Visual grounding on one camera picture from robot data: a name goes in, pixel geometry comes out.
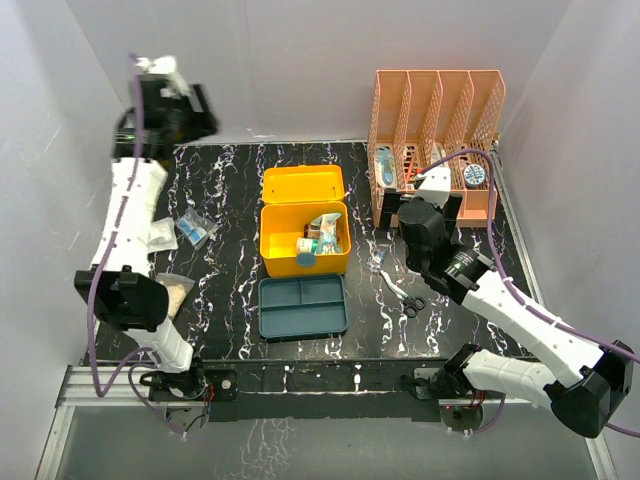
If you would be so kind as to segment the cotton swab bag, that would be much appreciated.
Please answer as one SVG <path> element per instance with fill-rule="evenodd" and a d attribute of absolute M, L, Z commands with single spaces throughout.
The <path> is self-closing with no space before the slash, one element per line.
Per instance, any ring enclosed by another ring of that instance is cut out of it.
<path fill-rule="evenodd" d="M 319 239 L 319 252 L 316 255 L 340 254 L 342 252 L 337 228 L 338 220 L 341 217 L 341 213 L 325 213 L 309 223 L 319 225 L 322 230 Z"/>

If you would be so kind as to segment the white plastic bottle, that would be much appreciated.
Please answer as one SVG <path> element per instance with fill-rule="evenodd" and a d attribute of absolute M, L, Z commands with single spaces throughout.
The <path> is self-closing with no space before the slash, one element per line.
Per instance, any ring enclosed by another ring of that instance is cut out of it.
<path fill-rule="evenodd" d="M 316 255 L 319 252 L 319 240 L 317 238 L 300 237 L 296 240 L 298 254 Z"/>

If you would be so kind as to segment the clear bag blue items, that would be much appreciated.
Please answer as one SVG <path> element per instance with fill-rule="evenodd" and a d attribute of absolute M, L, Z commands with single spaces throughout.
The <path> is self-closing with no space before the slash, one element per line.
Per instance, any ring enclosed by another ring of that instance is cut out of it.
<path fill-rule="evenodd" d="M 180 233 L 189 241 L 195 250 L 199 250 L 218 230 L 218 225 L 188 207 L 176 222 Z"/>

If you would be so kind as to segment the white gauze pad bag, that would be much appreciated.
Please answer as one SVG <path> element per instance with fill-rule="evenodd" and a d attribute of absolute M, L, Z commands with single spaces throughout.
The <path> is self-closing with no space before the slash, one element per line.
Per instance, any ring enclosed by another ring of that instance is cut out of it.
<path fill-rule="evenodd" d="M 147 253 L 152 254 L 177 249 L 178 243 L 174 220 L 166 217 L 152 222 L 149 228 Z"/>

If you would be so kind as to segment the brown medicine bottle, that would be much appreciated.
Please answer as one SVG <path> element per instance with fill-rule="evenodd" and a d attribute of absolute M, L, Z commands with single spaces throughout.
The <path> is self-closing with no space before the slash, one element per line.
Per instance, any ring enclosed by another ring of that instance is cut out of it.
<path fill-rule="evenodd" d="M 321 227 L 315 224 L 306 224 L 303 230 L 303 236 L 305 238 L 319 240 L 321 238 Z"/>

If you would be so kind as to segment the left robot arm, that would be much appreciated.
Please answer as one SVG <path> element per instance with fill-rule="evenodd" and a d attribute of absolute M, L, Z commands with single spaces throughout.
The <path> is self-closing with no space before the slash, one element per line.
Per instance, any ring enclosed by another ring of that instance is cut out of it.
<path fill-rule="evenodd" d="M 352 250 L 343 278 L 348 326 L 342 333 L 267 343 L 259 332 L 259 284 L 267 276 L 259 251 L 261 188 L 270 167 L 339 166 L 346 181 Z M 145 160 L 115 165 L 115 187 L 103 238 L 87 280 L 95 306 L 135 272 L 173 277 L 184 287 L 171 331 L 193 351 L 192 365 L 172 377 L 153 370 L 153 356 L 115 327 L 98 322 L 87 362 L 117 360 L 153 400 L 227 400 L 240 361 L 295 359 L 320 363 L 383 358 L 394 347 L 399 303 L 369 260 L 384 243 L 369 204 L 361 143 L 228 144 L 179 147 L 162 168 Z"/>

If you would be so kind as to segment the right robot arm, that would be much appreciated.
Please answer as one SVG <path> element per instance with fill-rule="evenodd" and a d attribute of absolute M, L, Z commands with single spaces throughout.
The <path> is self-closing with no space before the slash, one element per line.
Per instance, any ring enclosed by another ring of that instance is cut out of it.
<path fill-rule="evenodd" d="M 499 266 L 453 237 L 461 199 L 438 208 L 422 198 L 397 211 L 407 267 L 435 292 L 498 326 L 534 362 L 463 346 L 438 377 L 455 395 L 489 390 L 550 410 L 568 429 L 596 438 L 631 391 L 639 358 L 620 340 L 590 337 L 546 311 L 514 287 Z"/>

